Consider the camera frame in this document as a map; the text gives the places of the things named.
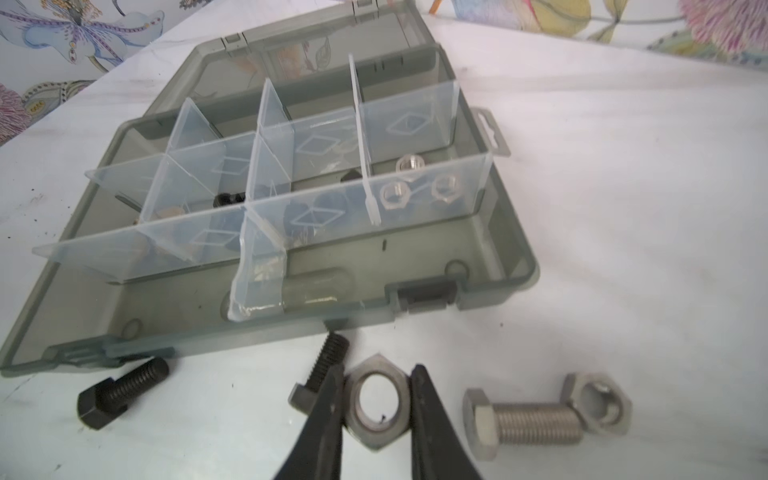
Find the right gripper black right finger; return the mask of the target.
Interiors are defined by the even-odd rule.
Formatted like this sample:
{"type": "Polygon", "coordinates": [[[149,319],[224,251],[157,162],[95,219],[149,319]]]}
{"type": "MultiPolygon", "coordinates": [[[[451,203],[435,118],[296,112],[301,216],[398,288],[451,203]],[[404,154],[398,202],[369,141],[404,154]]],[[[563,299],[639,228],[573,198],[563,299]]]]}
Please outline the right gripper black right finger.
{"type": "Polygon", "coordinates": [[[480,480],[481,475],[462,447],[424,365],[415,365],[409,384],[412,478],[480,480]]]}

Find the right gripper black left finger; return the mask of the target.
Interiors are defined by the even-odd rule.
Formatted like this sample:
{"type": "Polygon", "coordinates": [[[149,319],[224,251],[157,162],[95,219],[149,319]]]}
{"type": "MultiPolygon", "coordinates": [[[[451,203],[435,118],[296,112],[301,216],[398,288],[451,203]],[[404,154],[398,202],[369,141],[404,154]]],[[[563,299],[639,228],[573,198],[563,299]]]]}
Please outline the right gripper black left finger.
{"type": "Polygon", "coordinates": [[[344,367],[332,366],[293,449],[274,480],[340,479],[344,380],[344,367]]]}

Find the black hex nut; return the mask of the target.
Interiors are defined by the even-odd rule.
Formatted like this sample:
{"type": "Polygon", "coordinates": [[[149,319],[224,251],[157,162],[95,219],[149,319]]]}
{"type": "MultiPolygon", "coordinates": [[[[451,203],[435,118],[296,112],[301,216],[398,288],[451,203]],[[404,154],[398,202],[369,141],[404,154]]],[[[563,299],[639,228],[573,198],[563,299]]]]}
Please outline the black hex nut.
{"type": "Polygon", "coordinates": [[[348,170],[341,178],[340,181],[342,183],[344,182],[350,182],[350,181],[356,181],[363,178],[362,173],[358,169],[351,169],[348,170]]]}

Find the silver hex nut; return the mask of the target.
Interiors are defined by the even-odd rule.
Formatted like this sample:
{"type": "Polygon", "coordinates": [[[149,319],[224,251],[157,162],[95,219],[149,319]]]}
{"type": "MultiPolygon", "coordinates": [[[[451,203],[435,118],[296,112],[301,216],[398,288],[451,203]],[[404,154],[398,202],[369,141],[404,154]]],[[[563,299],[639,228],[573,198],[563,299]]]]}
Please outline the silver hex nut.
{"type": "Polygon", "coordinates": [[[382,186],[379,199],[385,210],[404,209],[411,198],[412,191],[404,181],[393,181],[382,186]]]}
{"type": "Polygon", "coordinates": [[[629,432],[633,403],[606,373],[569,373],[561,401],[576,412],[588,432],[603,436],[625,436],[629,432]]]}
{"type": "Polygon", "coordinates": [[[376,354],[353,367],[344,388],[347,431],[371,451],[379,451],[410,429],[408,375],[376,354]]]}
{"type": "Polygon", "coordinates": [[[456,175],[438,175],[431,184],[431,195],[437,201],[451,204],[463,194],[461,180],[456,175]]]}

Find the silver threaded bolt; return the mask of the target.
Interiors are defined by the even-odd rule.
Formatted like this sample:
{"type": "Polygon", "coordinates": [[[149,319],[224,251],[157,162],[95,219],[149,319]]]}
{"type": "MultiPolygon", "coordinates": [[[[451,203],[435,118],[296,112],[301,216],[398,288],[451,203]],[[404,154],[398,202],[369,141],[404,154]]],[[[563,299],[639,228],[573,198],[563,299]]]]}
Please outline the silver threaded bolt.
{"type": "Polygon", "coordinates": [[[561,403],[493,403],[482,389],[467,389],[462,403],[468,445],[478,461],[492,461],[504,445],[570,446],[584,430],[578,415],[561,403]]]}

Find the black hex bolt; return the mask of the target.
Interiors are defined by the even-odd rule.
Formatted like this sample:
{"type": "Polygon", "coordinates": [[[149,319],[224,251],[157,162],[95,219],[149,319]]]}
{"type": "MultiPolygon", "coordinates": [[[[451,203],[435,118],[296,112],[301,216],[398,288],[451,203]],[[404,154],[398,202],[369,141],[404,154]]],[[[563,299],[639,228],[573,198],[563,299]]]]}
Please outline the black hex bolt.
{"type": "Polygon", "coordinates": [[[128,410],[128,406],[166,380],[170,367],[154,358],[118,379],[111,377],[83,390],[77,399],[77,415],[83,425],[101,430],[128,410]]]}
{"type": "Polygon", "coordinates": [[[306,382],[294,385],[288,398],[289,405],[295,410],[309,415],[330,369],[333,366],[344,364],[349,347],[350,341],[345,336],[335,332],[329,333],[306,382]]]}

